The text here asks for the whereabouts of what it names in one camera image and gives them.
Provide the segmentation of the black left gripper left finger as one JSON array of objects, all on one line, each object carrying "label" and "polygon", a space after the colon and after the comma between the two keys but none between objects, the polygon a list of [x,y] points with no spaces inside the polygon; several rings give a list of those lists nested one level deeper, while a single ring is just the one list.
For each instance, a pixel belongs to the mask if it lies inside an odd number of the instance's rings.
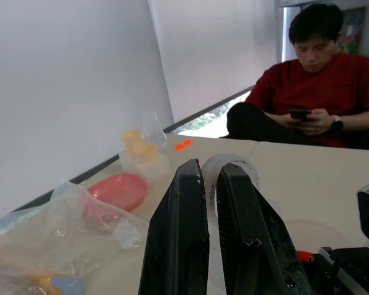
[{"label": "black left gripper left finger", "polygon": [[204,179],[191,159],[150,219],[138,295],[207,295],[209,255]]}]

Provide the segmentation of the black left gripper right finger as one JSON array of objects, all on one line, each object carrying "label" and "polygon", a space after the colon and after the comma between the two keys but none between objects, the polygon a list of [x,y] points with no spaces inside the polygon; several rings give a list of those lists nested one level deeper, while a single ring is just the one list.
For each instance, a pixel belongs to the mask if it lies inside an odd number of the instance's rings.
[{"label": "black left gripper right finger", "polygon": [[243,168],[222,168],[216,197],[227,295],[312,295],[282,218]]}]

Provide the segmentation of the clear tape roll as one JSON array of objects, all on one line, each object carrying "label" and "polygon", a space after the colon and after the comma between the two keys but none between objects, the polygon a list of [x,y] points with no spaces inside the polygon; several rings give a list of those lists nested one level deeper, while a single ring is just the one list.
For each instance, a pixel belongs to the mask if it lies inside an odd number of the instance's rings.
[{"label": "clear tape roll", "polygon": [[248,178],[251,184],[246,184],[244,188],[234,187],[233,193],[236,205],[248,205],[255,201],[256,205],[260,202],[257,199],[259,195],[261,200],[266,203],[281,217],[279,207],[269,198],[264,198],[258,191],[260,180],[256,168],[253,164],[238,155],[234,154],[216,154],[211,156],[202,166],[201,172],[204,177],[205,199],[207,204],[208,224],[214,228],[218,228],[218,205],[215,197],[218,177],[222,169],[227,165],[236,165],[244,171],[244,176]]}]

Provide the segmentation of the black smartphone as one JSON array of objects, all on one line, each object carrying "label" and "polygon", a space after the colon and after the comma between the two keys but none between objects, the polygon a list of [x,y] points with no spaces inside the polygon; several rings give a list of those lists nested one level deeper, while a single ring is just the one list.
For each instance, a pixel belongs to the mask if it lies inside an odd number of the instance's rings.
[{"label": "black smartphone", "polygon": [[312,114],[311,109],[291,109],[290,116],[292,119],[302,120],[303,122],[309,121],[308,115]]}]

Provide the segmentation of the person's right hand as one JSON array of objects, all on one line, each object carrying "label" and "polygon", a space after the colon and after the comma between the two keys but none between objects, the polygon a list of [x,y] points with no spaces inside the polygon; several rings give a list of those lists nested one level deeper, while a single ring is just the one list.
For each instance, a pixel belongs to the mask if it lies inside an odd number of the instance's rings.
[{"label": "person's right hand", "polygon": [[299,130],[303,123],[302,119],[292,118],[290,114],[285,114],[281,116],[282,125],[287,128]]}]

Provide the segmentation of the person's left hand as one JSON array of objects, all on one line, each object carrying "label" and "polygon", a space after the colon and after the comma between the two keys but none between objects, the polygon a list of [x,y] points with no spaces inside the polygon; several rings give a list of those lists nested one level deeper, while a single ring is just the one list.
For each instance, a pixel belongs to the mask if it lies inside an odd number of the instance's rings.
[{"label": "person's left hand", "polygon": [[325,109],[314,109],[306,116],[307,121],[299,124],[298,130],[306,136],[321,135],[331,128],[335,119]]}]

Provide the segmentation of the pink plastic plate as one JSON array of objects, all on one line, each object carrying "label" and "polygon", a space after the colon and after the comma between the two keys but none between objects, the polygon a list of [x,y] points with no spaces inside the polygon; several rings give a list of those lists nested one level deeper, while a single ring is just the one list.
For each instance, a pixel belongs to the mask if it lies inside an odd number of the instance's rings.
[{"label": "pink plastic plate", "polygon": [[101,202],[131,211],[144,201],[148,188],[148,183],[142,177],[119,173],[94,184],[88,191]]}]

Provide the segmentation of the small clear plastic bag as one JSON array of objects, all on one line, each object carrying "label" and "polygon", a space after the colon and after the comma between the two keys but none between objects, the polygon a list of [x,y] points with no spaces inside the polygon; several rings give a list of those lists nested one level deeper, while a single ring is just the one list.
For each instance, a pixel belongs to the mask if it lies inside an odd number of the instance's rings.
[{"label": "small clear plastic bag", "polygon": [[124,146],[124,150],[119,153],[122,169],[142,177],[148,184],[155,183],[171,174],[169,160],[162,153],[167,145],[167,137],[158,121],[157,114],[154,111],[144,111],[141,116],[141,127],[134,129],[141,130],[145,142],[157,145],[161,157],[157,162],[139,163],[129,156]]}]

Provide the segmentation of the blue plastic piece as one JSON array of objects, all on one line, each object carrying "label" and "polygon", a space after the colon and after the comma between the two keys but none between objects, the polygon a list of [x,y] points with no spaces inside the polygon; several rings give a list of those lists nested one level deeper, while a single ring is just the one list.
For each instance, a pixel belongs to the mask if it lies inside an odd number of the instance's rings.
[{"label": "blue plastic piece", "polygon": [[85,295],[85,283],[81,278],[56,275],[51,280],[55,295]]}]

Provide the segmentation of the large clear plastic bag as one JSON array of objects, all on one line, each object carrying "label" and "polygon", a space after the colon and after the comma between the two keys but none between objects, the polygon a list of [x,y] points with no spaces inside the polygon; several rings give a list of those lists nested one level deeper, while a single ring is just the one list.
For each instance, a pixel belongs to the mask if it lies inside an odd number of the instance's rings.
[{"label": "large clear plastic bag", "polygon": [[107,267],[141,247],[146,223],[66,182],[40,206],[0,218],[0,295],[47,295],[28,275],[81,278],[85,295],[113,295]]}]

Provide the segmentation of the yellow plastic piece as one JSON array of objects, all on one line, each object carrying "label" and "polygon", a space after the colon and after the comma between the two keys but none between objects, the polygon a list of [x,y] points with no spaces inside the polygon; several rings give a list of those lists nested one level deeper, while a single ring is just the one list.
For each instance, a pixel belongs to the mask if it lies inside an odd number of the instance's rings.
[{"label": "yellow plastic piece", "polygon": [[63,295],[63,291],[59,287],[53,285],[54,274],[28,275],[28,279],[34,285],[41,287],[47,295]]}]

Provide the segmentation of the black wristwatch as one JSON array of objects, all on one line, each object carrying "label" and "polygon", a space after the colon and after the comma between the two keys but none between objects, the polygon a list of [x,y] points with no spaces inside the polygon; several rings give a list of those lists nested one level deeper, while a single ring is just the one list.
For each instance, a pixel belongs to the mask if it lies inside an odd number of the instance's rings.
[{"label": "black wristwatch", "polygon": [[331,115],[333,123],[330,126],[331,132],[340,132],[343,129],[343,121],[338,115]]}]

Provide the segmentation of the person in red shirt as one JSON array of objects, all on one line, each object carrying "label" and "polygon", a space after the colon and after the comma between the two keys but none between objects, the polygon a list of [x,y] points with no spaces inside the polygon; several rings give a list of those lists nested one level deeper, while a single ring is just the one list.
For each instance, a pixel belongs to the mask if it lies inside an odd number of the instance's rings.
[{"label": "person in red shirt", "polygon": [[[247,99],[228,111],[227,138],[358,148],[369,132],[369,58],[336,51],[342,25],[334,4],[303,9],[288,32],[296,58],[267,69]],[[291,109],[325,109],[340,116],[343,129],[306,136],[282,125]]]}]

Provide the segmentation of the colourful wall picture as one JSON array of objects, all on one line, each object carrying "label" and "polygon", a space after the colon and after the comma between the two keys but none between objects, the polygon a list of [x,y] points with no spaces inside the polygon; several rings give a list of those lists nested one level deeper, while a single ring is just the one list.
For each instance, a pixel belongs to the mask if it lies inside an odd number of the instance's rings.
[{"label": "colourful wall picture", "polygon": [[366,7],[343,10],[341,37],[337,43],[339,52],[346,54],[359,53],[366,14]]}]

